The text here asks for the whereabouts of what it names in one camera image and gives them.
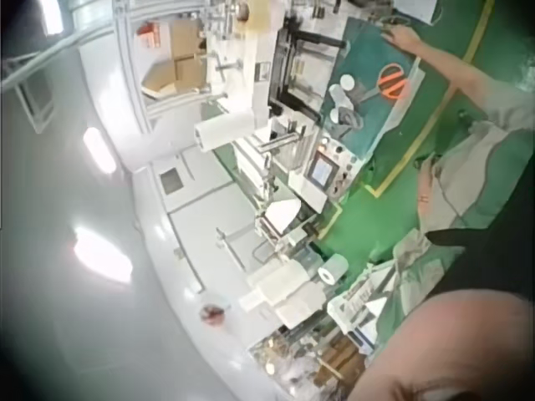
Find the toilet paper roll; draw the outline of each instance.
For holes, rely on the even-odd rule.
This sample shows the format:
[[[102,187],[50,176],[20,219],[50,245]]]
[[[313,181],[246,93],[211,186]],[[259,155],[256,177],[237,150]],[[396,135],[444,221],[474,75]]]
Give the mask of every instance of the toilet paper roll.
[[[349,263],[342,255],[333,255],[318,270],[324,283],[333,286],[348,271]]]
[[[221,114],[195,125],[195,141],[203,152],[254,134],[252,109]]]

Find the person's arm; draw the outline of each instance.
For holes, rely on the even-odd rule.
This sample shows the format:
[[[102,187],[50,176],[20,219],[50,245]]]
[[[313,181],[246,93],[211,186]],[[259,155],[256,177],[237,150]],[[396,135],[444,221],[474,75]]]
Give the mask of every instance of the person's arm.
[[[444,75],[478,107],[485,109],[494,79],[458,57],[423,42],[412,28],[390,26],[385,29],[383,38],[401,50],[420,57]]]

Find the scissors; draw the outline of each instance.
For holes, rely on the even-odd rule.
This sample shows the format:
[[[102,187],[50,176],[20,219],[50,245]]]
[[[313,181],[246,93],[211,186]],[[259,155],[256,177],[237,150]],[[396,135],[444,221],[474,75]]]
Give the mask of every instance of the scissors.
[[[409,80],[405,76],[405,71],[397,63],[385,65],[379,72],[377,84],[375,88],[369,90],[364,94],[359,103],[382,94],[387,99],[397,100],[404,92],[405,86],[409,84]]]

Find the orange scissors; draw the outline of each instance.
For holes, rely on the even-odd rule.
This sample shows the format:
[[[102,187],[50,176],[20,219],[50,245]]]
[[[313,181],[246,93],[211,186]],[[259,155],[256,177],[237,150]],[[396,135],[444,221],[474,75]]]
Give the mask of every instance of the orange scissors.
[[[364,94],[360,103],[378,94],[382,94],[387,99],[397,100],[401,97],[408,84],[409,80],[405,76],[403,68],[397,63],[388,64],[381,69],[375,88]]]

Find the worker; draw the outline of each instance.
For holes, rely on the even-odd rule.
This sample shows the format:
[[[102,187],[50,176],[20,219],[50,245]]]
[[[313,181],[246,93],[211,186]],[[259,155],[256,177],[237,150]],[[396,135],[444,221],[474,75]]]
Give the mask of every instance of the worker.
[[[534,97],[431,47],[411,28],[388,27],[384,38],[437,69],[489,117],[471,124],[471,134],[452,151],[421,164],[420,231],[444,230],[477,201],[496,144],[526,132],[532,140]],[[529,159],[532,148],[527,154]],[[511,162],[519,162],[519,155],[513,152]],[[503,188],[507,199],[514,183]],[[494,212],[486,212],[490,224]],[[349,401],[519,399],[512,391],[533,370],[532,320],[533,304],[507,292],[467,289],[432,297],[402,323]]]

